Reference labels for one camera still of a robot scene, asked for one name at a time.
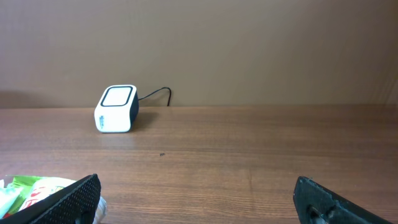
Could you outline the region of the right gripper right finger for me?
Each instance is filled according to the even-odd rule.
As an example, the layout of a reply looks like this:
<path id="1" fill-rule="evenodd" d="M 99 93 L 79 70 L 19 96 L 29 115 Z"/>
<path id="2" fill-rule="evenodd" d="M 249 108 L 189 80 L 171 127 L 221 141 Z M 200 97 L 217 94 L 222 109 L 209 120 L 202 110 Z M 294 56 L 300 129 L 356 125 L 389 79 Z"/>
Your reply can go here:
<path id="1" fill-rule="evenodd" d="M 301 224 L 392 224 L 304 176 L 297 179 L 293 201 Z"/>

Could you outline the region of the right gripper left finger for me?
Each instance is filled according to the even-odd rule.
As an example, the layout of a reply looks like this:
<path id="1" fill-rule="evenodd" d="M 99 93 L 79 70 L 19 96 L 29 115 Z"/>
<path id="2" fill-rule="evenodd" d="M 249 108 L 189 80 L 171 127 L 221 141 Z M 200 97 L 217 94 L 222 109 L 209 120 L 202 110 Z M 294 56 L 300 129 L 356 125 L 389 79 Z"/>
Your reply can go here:
<path id="1" fill-rule="evenodd" d="M 88 175 L 47 198 L 1 220 L 1 224 L 92 224 L 100 202 L 101 183 Z"/>

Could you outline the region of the green snack bag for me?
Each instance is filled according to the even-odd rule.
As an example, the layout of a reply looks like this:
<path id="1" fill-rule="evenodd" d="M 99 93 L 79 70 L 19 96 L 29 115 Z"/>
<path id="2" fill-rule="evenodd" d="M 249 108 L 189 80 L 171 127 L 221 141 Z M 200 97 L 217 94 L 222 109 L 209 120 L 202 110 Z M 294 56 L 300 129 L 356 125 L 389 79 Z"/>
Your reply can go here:
<path id="1" fill-rule="evenodd" d="M 14 175 L 11 183 L 6 186 L 1 180 L 1 219 L 19 211 L 30 195 L 32 186 L 40 179 L 39 176 Z"/>

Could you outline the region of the cup noodles container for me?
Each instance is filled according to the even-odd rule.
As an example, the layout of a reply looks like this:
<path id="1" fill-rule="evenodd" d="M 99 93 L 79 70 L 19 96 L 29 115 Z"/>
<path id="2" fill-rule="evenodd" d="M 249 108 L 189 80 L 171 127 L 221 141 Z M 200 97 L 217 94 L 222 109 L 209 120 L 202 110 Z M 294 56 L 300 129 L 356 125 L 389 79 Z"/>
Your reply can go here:
<path id="1" fill-rule="evenodd" d="M 23 204 L 19 208 L 19 212 L 45 198 L 49 195 L 58 192 L 59 190 L 68 187 L 69 185 L 75 183 L 75 180 L 64 179 L 60 177 L 43 177 L 36 181 L 27 198 L 24 200 Z M 100 197 L 99 204 L 96 209 L 95 218 L 93 224 L 99 224 L 106 216 L 107 204 L 103 197 Z"/>

